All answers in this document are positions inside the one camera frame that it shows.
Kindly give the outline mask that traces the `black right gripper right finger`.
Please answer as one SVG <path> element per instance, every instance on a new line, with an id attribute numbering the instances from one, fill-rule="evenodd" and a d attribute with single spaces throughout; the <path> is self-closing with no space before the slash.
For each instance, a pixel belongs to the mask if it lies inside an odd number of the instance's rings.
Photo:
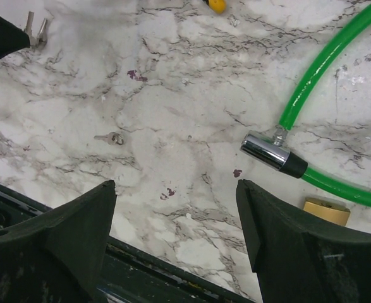
<path id="1" fill-rule="evenodd" d="M 371 234 L 290 205 L 249 180 L 236 204 L 264 302 L 371 302 Z"/>

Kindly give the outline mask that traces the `brass padlock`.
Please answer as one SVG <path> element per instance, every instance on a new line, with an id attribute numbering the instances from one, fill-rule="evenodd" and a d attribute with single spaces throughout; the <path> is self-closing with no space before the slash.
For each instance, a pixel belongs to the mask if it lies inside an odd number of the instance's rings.
<path id="1" fill-rule="evenodd" d="M 317 198 L 307 198 L 303 210 L 340 226 L 345 226 L 350 217 L 350 210 L 345 206 Z"/>

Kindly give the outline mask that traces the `small silver key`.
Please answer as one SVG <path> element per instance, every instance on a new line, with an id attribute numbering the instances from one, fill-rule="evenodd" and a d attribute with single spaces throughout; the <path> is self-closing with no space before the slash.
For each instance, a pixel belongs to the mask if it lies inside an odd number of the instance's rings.
<path id="1" fill-rule="evenodd" d="M 125 143 L 123 136 L 117 132 L 111 132 L 107 135 L 96 135 L 94 139 L 105 141 L 109 145 L 123 145 Z"/>

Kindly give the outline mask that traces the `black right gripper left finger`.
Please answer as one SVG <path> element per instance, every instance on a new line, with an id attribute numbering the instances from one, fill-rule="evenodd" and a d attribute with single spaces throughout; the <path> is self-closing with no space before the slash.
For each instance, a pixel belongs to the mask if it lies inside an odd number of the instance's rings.
<path id="1" fill-rule="evenodd" d="M 0 302 L 93 302 L 115 183 L 0 230 Z"/>

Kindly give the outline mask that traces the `green cable lock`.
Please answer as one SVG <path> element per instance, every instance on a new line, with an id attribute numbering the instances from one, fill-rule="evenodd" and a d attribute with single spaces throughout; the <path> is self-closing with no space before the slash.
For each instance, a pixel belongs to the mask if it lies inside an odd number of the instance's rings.
<path id="1" fill-rule="evenodd" d="M 311 168 L 304 159 L 283 148 L 283 143 L 322 75 L 340 53 L 370 25 L 371 4 L 342 28 L 311 63 L 285 106 L 273 137 L 267 138 L 250 131 L 244 137 L 240 147 L 243 153 L 276 171 L 296 179 L 303 179 L 330 194 L 367 207 L 371 207 L 371 192 L 338 181 Z"/>

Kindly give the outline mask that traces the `yellow handled pliers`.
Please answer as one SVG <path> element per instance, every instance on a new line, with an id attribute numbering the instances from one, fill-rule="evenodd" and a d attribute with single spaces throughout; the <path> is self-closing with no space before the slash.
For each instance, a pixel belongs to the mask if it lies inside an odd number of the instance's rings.
<path id="1" fill-rule="evenodd" d="M 204 0 L 204 3 L 217 14 L 221 14 L 226 10 L 225 0 Z"/>

